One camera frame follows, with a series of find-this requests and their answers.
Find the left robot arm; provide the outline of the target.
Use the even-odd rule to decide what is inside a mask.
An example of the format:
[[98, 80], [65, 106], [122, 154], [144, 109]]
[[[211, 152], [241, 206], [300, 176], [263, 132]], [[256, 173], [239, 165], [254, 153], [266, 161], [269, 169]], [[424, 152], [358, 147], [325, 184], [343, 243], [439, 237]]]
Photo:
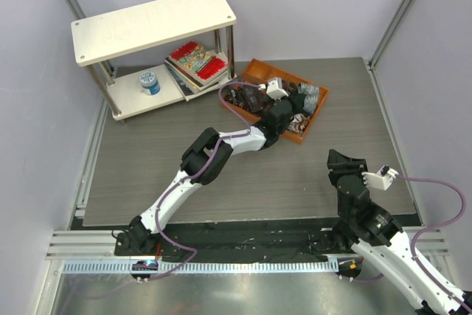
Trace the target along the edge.
[[289, 94], [271, 103], [261, 118], [243, 131], [203, 131], [182, 155], [169, 187], [129, 223], [124, 232], [129, 245], [141, 255], [151, 254], [156, 249], [157, 235], [163, 234], [171, 217], [194, 192], [213, 182], [230, 157], [270, 148], [286, 131], [292, 117], [303, 112], [304, 104], [304, 94]]

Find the grey floral tie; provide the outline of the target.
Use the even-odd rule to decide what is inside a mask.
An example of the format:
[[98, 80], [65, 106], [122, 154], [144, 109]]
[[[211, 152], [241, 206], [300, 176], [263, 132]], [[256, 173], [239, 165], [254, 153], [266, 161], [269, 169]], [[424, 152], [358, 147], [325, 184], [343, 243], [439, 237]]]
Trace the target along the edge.
[[310, 116], [313, 115], [318, 106], [320, 88], [313, 84], [300, 83], [297, 92], [305, 96], [303, 103], [304, 111]]

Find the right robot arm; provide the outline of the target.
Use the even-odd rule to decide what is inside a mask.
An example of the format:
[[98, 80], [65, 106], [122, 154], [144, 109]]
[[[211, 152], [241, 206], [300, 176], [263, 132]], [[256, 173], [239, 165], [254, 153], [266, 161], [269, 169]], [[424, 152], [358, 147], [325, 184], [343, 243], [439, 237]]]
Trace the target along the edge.
[[388, 165], [372, 173], [365, 160], [334, 149], [328, 152], [327, 169], [337, 193], [334, 246], [371, 263], [398, 288], [416, 314], [470, 314], [471, 292], [444, 277], [416, 246], [431, 228], [410, 238], [398, 219], [370, 197], [372, 189], [386, 191], [403, 175]]

